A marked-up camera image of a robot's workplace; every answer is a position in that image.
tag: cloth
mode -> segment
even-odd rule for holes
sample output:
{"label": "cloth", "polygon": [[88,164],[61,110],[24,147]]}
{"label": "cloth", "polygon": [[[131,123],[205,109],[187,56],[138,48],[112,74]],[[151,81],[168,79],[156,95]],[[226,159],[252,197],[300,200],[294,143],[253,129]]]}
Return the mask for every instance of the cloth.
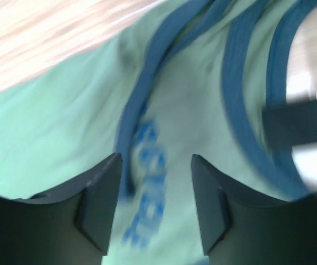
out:
{"label": "cloth", "polygon": [[[295,3],[168,1],[103,46],[0,93],[0,195],[28,198],[88,170],[113,150],[122,152],[121,200],[103,265],[202,261],[190,172],[194,153],[270,196],[304,195],[306,187],[287,176],[282,181],[290,185],[263,176],[257,156],[238,135],[239,112],[232,111],[245,111],[241,124],[249,126],[257,152],[270,163],[260,117],[269,50]],[[234,83],[224,72],[233,52],[226,44],[233,41],[231,30],[245,26],[255,10],[261,15],[250,25],[245,67],[236,72],[227,65],[238,75]],[[232,44],[234,51],[243,45]]]}

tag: blue trim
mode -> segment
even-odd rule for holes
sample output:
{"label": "blue trim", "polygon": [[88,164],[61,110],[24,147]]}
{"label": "blue trim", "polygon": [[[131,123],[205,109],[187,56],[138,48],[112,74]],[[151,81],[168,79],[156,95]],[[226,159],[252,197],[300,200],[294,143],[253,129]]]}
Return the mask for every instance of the blue trim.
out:
{"label": "blue trim", "polygon": [[[142,72],[124,108],[119,125],[116,152],[123,158],[119,200],[135,192],[130,174],[130,149],[141,110],[151,93],[156,75],[175,54],[218,22],[230,2],[231,0],[190,0],[174,10],[152,37]],[[200,22],[169,51],[171,44],[184,27],[209,4],[211,6]]]}
{"label": "blue trim", "polygon": [[[291,152],[272,161],[250,126],[243,98],[243,73],[251,35],[267,0],[258,0],[239,16],[230,29],[222,70],[222,94],[232,132],[249,162],[275,188],[296,200],[309,194],[293,163]],[[267,70],[267,103],[285,101],[289,50],[294,35],[317,0],[298,1],[282,18],[274,34]]]}

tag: table surface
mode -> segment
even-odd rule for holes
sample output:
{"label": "table surface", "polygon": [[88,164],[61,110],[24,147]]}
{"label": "table surface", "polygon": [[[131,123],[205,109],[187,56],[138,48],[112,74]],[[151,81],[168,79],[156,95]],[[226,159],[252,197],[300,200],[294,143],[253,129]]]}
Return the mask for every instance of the table surface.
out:
{"label": "table surface", "polygon": [[[161,1],[43,0],[34,8],[29,0],[0,0],[0,91],[100,45]],[[293,42],[287,86],[317,94],[317,10]]]}

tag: green fabric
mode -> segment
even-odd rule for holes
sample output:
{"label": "green fabric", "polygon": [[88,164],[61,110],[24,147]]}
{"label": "green fabric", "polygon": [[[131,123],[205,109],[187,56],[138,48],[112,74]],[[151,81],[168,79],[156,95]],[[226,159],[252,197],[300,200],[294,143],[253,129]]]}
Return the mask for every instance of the green fabric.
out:
{"label": "green fabric", "polygon": [[[184,2],[168,1],[101,47],[0,93],[0,195],[27,198],[90,169],[113,152],[121,111],[141,71],[145,47],[164,18]],[[137,193],[131,204],[117,208],[103,265],[187,265],[201,259],[190,173],[193,153],[256,190],[286,199],[248,165],[221,104],[229,26],[254,2],[234,1],[222,21],[175,56],[157,78],[141,123],[154,119],[157,143],[167,154],[164,218],[149,249],[122,243],[148,189],[139,162],[147,146],[138,145],[131,161]],[[254,31],[244,77],[246,108],[261,143],[268,50],[277,23],[295,0],[270,2]]]}

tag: neckline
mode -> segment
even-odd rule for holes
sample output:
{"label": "neckline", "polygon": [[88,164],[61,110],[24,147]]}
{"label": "neckline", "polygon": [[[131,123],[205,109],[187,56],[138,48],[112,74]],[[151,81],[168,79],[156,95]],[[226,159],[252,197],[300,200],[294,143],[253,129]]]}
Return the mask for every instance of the neckline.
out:
{"label": "neckline", "polygon": [[[252,130],[243,97],[246,53],[255,24],[267,3],[268,0],[257,0],[231,26],[223,60],[222,98],[232,133],[248,161],[271,185],[291,200],[297,200],[310,191],[299,176],[291,150],[277,155],[274,160],[269,157]],[[291,44],[302,21],[316,7],[317,0],[299,0],[278,24],[272,37],[267,64],[267,105],[286,102],[287,64]]]}

